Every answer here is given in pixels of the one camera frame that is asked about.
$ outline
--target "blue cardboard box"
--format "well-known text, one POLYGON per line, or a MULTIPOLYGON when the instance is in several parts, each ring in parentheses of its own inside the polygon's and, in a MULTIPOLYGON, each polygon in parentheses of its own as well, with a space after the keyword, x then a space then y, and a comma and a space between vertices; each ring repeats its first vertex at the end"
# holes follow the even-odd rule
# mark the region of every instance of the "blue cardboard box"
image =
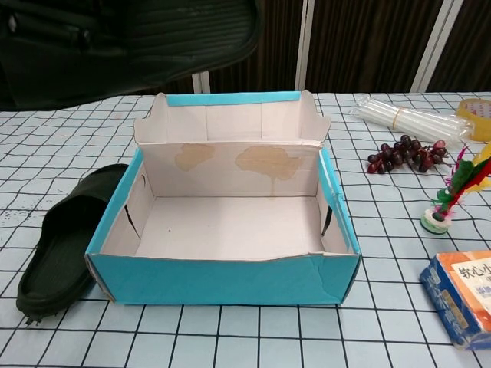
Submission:
POLYGON ((439 253, 420 280, 457 348, 491 348, 491 251, 439 253))
POLYGON ((338 304, 360 249, 304 91, 156 96, 86 252, 125 304, 338 304))

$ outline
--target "plastic straw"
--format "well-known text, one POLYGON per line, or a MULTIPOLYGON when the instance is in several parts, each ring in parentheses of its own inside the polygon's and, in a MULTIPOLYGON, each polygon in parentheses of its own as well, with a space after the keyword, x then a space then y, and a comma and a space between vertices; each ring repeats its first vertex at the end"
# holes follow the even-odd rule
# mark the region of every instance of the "plastic straw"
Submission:
POLYGON ((429 142, 461 141, 473 132, 473 124, 461 117, 396 107, 371 97, 363 97, 358 101, 356 114, 367 121, 429 142))

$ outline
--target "artificial grape bunch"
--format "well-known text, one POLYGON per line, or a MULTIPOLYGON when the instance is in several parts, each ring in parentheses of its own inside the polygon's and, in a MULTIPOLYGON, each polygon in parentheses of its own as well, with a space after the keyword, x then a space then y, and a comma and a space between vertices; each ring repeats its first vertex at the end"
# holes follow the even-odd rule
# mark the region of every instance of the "artificial grape bunch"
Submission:
POLYGON ((421 146, 419 140, 412 140, 408 135, 403 135, 399 142, 390 147, 387 143, 381 145, 381 152, 368 157, 368 172, 384 174, 392 171, 394 167, 403 163, 414 163, 420 173, 425 173, 434 164, 445 163, 447 149, 445 141, 438 140, 432 146, 421 146))

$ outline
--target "rubber band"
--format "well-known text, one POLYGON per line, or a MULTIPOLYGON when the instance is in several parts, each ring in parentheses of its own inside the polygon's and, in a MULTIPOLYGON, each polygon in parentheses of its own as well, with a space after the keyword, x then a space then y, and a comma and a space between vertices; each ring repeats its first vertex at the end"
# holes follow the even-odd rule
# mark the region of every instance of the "rubber band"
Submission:
POLYGON ((392 120, 392 129, 396 128, 397 117, 399 116, 399 112, 401 112, 402 110, 405 110, 405 109, 403 107, 399 107, 399 109, 397 110, 396 116, 394 117, 394 120, 392 120))

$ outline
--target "table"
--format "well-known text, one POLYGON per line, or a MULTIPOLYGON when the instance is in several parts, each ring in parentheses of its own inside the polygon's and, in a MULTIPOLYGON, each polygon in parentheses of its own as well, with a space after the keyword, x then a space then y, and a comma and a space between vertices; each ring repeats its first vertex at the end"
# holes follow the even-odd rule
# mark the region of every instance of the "table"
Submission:
MULTIPOLYGON (((122 306, 96 286, 29 327, 15 308, 16 287, 43 215, 93 169, 130 162, 133 119, 147 114, 153 97, 0 113, 0 367, 490 367, 491 351, 460 352, 450 344, 418 275, 439 251, 489 249, 491 191, 463 200, 449 234, 425 232, 418 219, 450 169, 366 174, 368 154, 400 134, 350 115, 359 96, 316 100, 318 112, 332 119, 325 144, 364 255, 342 306, 122 306)), ((463 98, 491 93, 373 96, 453 113, 463 98)), ((471 143, 470 150, 482 146, 471 143)))

